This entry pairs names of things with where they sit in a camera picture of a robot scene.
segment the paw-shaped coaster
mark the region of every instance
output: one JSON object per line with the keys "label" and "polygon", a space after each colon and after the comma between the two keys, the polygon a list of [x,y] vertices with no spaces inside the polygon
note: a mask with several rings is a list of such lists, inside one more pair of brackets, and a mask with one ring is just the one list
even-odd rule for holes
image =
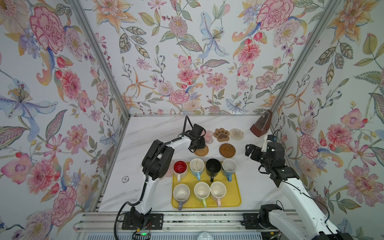
{"label": "paw-shaped coaster", "polygon": [[219,142],[225,142],[229,140],[229,131],[224,128],[216,129],[214,136]]}
{"label": "paw-shaped coaster", "polygon": [[213,143],[214,142],[214,139],[212,138],[212,136],[214,135],[214,133],[212,131],[206,131],[205,132],[205,136],[204,136],[204,139],[205,139],[205,143]]}

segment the blue flower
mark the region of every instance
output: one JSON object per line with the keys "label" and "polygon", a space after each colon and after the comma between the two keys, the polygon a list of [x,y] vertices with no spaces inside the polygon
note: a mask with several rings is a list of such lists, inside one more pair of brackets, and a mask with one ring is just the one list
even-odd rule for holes
{"label": "blue flower", "polygon": [[210,32],[212,21],[211,17],[206,13],[201,13],[201,24],[200,24],[200,32],[203,34],[203,41],[207,44],[207,49],[203,54],[197,56],[198,58],[206,58],[208,57],[209,51],[214,47],[215,52],[219,56],[227,56],[229,55],[222,46],[217,44],[218,41],[224,35],[224,27],[221,26],[220,29],[215,29]]}
{"label": "blue flower", "polygon": [[250,24],[253,21],[253,14],[252,13],[247,13],[247,15],[244,17],[244,24]]}
{"label": "blue flower", "polygon": [[113,145],[116,145],[117,142],[116,142],[115,138],[116,138],[117,134],[118,134],[118,130],[114,134],[112,134],[111,129],[108,128],[108,133],[107,133],[108,137],[102,136],[100,138],[100,142],[103,143],[104,145],[108,145],[108,144],[111,144],[111,143]]}
{"label": "blue flower", "polygon": [[241,108],[241,101],[239,101],[238,103],[235,103],[235,104],[233,103],[234,100],[229,99],[229,98],[227,98],[225,101],[227,102],[227,106],[229,107],[229,110],[235,112],[235,114],[237,114],[237,112],[246,113],[249,111],[249,110],[245,110],[245,109]]}
{"label": "blue flower", "polygon": [[25,46],[28,49],[28,54],[32,55],[34,59],[36,59],[36,56],[40,57],[40,48],[38,46],[35,44],[31,45],[29,42],[27,42]]}
{"label": "blue flower", "polygon": [[197,94],[197,92],[193,92],[193,93],[191,93],[191,94],[189,95],[189,98],[190,98],[190,99],[197,99],[197,98],[198,98],[198,94]]}
{"label": "blue flower", "polygon": [[74,172],[73,176],[71,176],[71,183],[74,188],[77,188],[81,179],[81,174],[78,172]]}
{"label": "blue flower", "polygon": [[317,166],[318,169],[324,169],[325,165],[327,165],[327,163],[325,162],[325,160],[322,159],[321,157],[312,159],[312,161],[313,161],[314,164],[316,164],[316,166]]}
{"label": "blue flower", "polygon": [[35,122],[34,117],[38,113],[48,114],[55,110],[57,102],[42,101],[40,103],[30,103],[32,98],[27,85],[13,78],[14,85],[8,85],[8,95],[11,95],[12,99],[8,99],[0,95],[0,109],[2,109],[7,118],[14,118],[15,116],[21,116],[28,120],[30,124],[30,133],[28,134],[28,142],[33,141],[40,132],[40,128]]}

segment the cup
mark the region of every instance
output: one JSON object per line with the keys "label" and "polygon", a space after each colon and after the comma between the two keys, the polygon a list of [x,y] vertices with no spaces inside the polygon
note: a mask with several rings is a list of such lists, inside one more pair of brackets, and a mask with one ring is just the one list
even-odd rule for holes
{"label": "cup", "polygon": [[205,166],[207,169],[208,176],[211,177],[211,182],[214,182],[214,177],[217,176],[217,174],[221,170],[221,163],[219,162],[219,160],[211,158],[207,161]]}
{"label": "cup", "polygon": [[207,202],[205,201],[209,197],[210,187],[206,182],[198,182],[194,187],[194,193],[197,200],[203,202],[204,207],[207,207]]}
{"label": "cup", "polygon": [[179,202],[179,211],[183,208],[183,204],[189,199],[190,190],[185,184],[179,184],[173,189],[173,197]]}
{"label": "cup", "polygon": [[180,160],[173,164],[173,174],[177,177],[177,182],[187,176],[188,165],[186,162]]}
{"label": "cup", "polygon": [[214,182],[211,184],[211,198],[217,202],[217,206],[221,207],[221,199],[227,193],[227,188],[222,182]]}
{"label": "cup", "polygon": [[189,163],[189,167],[191,168],[191,173],[193,176],[197,177],[197,180],[201,180],[201,174],[204,171],[204,162],[200,158],[194,158]]}
{"label": "cup", "polygon": [[235,173],[237,164],[232,159],[226,159],[223,161],[223,175],[227,177],[228,182],[232,181],[232,174]]}

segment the brown paw print coaster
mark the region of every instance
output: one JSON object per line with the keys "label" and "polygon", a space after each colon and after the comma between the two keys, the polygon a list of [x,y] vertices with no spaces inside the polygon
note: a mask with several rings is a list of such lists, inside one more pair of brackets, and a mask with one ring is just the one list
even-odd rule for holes
{"label": "brown paw print coaster", "polygon": [[224,128],[216,128],[214,136],[219,142],[225,142],[229,140],[229,131],[225,130]]}

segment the floral wallpaper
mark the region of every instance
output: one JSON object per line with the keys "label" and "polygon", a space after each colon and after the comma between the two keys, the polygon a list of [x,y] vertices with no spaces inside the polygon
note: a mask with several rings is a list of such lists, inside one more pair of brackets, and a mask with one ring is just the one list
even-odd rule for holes
{"label": "floral wallpaper", "polygon": [[272,120],[319,208],[359,240],[384,237],[383,9],[342,1]]}
{"label": "floral wallpaper", "polygon": [[69,239],[126,117],[67,0],[0,0],[0,42],[0,239]]}
{"label": "floral wallpaper", "polygon": [[264,112],[326,3],[81,2],[134,116]]}

